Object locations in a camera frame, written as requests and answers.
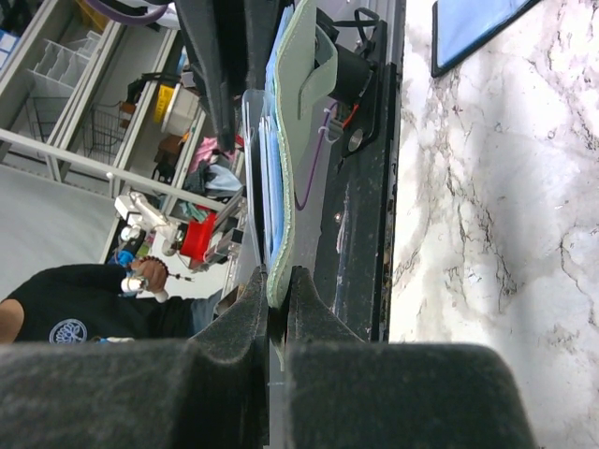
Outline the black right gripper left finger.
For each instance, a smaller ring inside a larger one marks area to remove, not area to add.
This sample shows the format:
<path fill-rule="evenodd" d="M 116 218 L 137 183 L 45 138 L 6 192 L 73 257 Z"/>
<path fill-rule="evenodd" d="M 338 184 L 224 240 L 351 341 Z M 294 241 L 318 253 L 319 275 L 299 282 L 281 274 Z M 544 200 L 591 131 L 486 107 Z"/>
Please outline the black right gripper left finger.
<path fill-rule="evenodd" d="M 1 352 L 5 448 L 260 448 L 269 438 L 267 275 L 188 340 Z"/>

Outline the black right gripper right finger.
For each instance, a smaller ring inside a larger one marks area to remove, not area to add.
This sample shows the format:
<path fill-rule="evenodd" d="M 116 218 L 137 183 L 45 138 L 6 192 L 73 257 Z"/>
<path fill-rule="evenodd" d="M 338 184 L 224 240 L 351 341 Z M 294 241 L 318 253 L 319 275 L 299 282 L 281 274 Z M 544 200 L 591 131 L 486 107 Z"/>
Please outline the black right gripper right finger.
<path fill-rule="evenodd" d="M 286 447 L 535 447 L 514 376 L 490 348 L 365 342 L 302 267 L 288 299 Z"/>

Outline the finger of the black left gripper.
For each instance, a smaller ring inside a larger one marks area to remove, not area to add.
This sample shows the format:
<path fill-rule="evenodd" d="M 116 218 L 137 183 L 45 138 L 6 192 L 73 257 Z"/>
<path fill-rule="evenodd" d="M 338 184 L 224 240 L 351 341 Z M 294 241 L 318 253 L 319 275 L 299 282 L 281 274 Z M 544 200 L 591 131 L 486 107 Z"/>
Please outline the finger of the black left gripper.
<path fill-rule="evenodd" d="M 241 1 L 177 1 L 175 3 L 195 79 L 204 88 L 220 150 L 235 149 L 235 112 L 230 74 L 242 58 Z"/>

